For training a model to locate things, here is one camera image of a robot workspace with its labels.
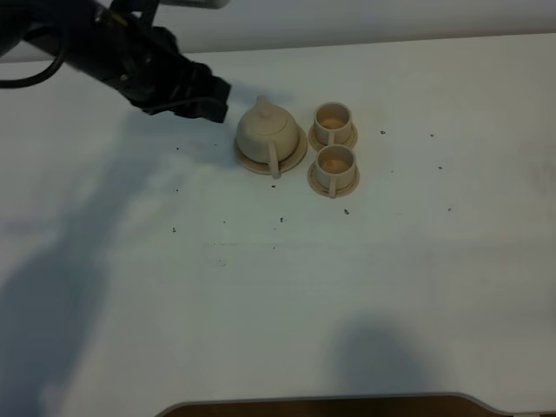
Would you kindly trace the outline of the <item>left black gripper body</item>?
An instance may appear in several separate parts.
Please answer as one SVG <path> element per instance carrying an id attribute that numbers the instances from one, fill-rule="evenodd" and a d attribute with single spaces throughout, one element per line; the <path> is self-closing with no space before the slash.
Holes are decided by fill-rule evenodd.
<path id="1" fill-rule="evenodd" d="M 140 17 L 92 17 L 87 30 L 86 73 L 115 89 L 146 113 L 186 113 L 187 74 L 175 36 Z"/>

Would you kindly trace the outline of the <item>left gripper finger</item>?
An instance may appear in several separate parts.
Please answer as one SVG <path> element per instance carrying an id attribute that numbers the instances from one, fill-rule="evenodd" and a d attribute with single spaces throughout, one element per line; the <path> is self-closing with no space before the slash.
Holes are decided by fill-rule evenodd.
<path id="1" fill-rule="evenodd" d="M 178 99 L 186 103 L 210 102 L 226 104 L 231 86 L 215 76 L 209 66 L 189 62 L 180 80 Z"/>
<path id="2" fill-rule="evenodd" d="M 210 122 L 223 123 L 227 115 L 227 104 L 215 101 L 186 100 L 175 103 L 165 103 L 147 108 L 149 115 L 169 111 L 176 116 L 188 119 L 205 119 Z"/>

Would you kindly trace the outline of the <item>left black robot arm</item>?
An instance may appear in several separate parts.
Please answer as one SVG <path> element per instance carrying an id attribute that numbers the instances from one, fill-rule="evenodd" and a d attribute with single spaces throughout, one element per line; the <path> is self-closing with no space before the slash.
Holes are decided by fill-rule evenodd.
<path id="1" fill-rule="evenodd" d="M 116 90 L 148 115 L 222 123 L 229 83 L 179 50 L 175 35 L 156 26 L 160 2 L 3 1 L 1 52 L 26 42 L 52 56 L 33 76 L 3 80 L 2 89 L 28 88 L 54 76 L 65 63 Z"/>

